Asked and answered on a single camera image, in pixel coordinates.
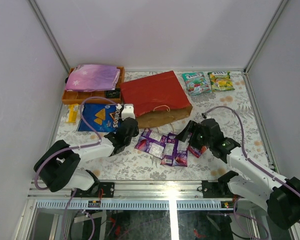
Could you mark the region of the purple candy packet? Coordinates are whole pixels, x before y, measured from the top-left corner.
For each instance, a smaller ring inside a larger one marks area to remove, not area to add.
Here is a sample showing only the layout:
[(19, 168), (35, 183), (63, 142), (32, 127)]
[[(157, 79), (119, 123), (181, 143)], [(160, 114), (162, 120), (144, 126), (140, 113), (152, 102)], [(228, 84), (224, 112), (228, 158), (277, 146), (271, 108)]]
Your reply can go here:
[(162, 160), (167, 138), (164, 134), (145, 128), (134, 148)]
[(187, 167), (188, 145), (188, 139), (183, 142), (177, 139), (176, 134), (169, 133), (160, 164), (170, 167)]

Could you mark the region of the pink berries candy packet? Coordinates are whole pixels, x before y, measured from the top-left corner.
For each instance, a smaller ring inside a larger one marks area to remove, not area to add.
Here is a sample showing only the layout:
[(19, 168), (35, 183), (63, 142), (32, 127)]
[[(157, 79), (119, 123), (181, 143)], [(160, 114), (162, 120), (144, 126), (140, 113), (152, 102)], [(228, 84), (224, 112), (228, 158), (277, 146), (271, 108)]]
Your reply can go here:
[(196, 158), (199, 158), (200, 156), (203, 155), (203, 153), (207, 150), (207, 148), (205, 146), (203, 146), (202, 148), (200, 149), (197, 149), (193, 146), (188, 146), (187, 147), (187, 150), (192, 154), (194, 155)]

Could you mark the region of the blue Doritos chip bag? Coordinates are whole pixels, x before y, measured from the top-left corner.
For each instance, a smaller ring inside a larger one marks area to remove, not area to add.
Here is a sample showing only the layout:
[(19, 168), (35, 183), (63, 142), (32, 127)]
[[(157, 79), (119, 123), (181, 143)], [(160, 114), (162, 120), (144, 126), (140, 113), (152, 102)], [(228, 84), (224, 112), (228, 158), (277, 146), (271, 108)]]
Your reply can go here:
[(113, 132), (121, 124), (121, 112), (112, 104), (86, 103), (82, 116), (97, 132)]

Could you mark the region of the red paper bag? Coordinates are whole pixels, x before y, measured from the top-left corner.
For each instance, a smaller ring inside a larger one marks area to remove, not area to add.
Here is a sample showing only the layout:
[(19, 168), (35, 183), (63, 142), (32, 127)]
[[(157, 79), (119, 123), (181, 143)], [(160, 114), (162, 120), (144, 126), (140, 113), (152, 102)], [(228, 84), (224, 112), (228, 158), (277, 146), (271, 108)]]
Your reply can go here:
[(140, 129), (156, 128), (190, 116), (193, 109), (174, 71), (120, 85), (123, 102), (134, 106)]

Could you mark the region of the teal snack packet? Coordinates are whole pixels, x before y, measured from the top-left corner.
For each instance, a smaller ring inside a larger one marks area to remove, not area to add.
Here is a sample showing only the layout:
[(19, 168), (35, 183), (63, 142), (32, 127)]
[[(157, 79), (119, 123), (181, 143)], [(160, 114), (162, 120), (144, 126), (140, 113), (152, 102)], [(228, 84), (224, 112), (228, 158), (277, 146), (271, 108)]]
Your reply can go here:
[(190, 96), (211, 92), (210, 86), (203, 72), (186, 72), (181, 76)]

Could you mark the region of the yellow snack packet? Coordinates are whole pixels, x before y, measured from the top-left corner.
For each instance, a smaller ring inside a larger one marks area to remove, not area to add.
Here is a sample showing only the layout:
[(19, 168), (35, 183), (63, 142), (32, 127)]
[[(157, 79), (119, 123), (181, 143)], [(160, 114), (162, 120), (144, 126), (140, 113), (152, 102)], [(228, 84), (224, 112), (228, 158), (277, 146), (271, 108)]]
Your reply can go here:
[(79, 111), (79, 105), (78, 104), (68, 105), (68, 111), (67, 111), (65, 122), (67, 124), (75, 124), (77, 122), (78, 111)]

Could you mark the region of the green yellow candy packet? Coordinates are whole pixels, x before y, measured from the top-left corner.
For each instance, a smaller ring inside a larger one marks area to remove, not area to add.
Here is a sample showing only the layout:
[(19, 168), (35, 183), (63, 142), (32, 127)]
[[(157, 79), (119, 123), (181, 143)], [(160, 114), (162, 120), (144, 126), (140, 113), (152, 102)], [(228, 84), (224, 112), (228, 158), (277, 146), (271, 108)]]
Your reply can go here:
[(209, 72), (208, 77), (212, 92), (226, 92), (235, 89), (229, 71)]

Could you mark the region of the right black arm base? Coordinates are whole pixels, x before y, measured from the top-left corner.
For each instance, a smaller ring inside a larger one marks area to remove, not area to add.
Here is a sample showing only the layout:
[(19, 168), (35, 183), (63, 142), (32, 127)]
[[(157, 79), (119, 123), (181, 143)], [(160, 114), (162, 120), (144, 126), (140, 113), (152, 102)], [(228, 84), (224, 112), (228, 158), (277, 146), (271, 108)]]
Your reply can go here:
[(220, 181), (202, 180), (201, 186), (196, 189), (202, 193), (205, 199), (220, 199), (232, 198), (233, 194), (230, 192), (228, 185)]

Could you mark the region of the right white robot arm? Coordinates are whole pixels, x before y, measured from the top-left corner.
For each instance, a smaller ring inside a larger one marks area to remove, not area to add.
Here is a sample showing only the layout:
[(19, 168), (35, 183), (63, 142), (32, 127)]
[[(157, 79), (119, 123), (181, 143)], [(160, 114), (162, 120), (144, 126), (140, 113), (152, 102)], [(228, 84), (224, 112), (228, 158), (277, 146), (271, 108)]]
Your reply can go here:
[(262, 164), (248, 160), (242, 146), (225, 137), (219, 124), (213, 119), (201, 123), (189, 121), (177, 135), (179, 141), (188, 142), (197, 150), (209, 149), (212, 155), (239, 170), (248, 179), (234, 171), (218, 179), (218, 192), (223, 197), (241, 196), (265, 210), (279, 228), (289, 229), (300, 220), (300, 180), (290, 179)]

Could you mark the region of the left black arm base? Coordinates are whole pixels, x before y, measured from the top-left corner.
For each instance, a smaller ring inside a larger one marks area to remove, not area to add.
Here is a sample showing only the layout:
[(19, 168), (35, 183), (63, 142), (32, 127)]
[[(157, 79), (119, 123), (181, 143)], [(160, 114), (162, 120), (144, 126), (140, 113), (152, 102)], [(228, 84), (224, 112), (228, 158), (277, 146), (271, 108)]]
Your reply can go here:
[(78, 189), (74, 195), (75, 198), (113, 198), (115, 193), (114, 182), (100, 182), (94, 184), (89, 190)]

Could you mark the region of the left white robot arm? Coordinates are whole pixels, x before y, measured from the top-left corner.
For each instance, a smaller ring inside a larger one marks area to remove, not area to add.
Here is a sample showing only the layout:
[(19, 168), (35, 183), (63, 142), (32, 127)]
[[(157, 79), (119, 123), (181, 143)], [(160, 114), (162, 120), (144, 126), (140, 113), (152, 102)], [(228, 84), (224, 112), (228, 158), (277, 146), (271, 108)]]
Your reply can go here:
[(58, 140), (34, 165), (36, 178), (40, 178), (53, 193), (71, 188), (77, 189), (80, 196), (95, 197), (101, 191), (100, 181), (92, 171), (78, 169), (79, 163), (117, 155), (138, 134), (137, 120), (128, 117), (117, 130), (99, 141), (70, 146), (64, 140)]

